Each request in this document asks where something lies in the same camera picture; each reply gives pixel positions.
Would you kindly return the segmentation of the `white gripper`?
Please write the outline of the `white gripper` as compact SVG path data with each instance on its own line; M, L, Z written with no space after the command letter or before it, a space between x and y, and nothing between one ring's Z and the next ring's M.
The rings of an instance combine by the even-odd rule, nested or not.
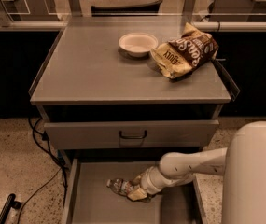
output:
M143 200L148 194L154 195L165 188L181 186L192 182L193 174L189 169L172 167L170 169L152 166L131 182L135 187L127 194L131 201Z

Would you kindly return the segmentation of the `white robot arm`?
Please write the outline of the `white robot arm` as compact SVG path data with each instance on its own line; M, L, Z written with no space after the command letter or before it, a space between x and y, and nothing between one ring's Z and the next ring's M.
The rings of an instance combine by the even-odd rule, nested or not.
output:
M246 124L225 148L163 155L134 180L128 197L142 200L194 174L223 177L221 224L266 224L266 121Z

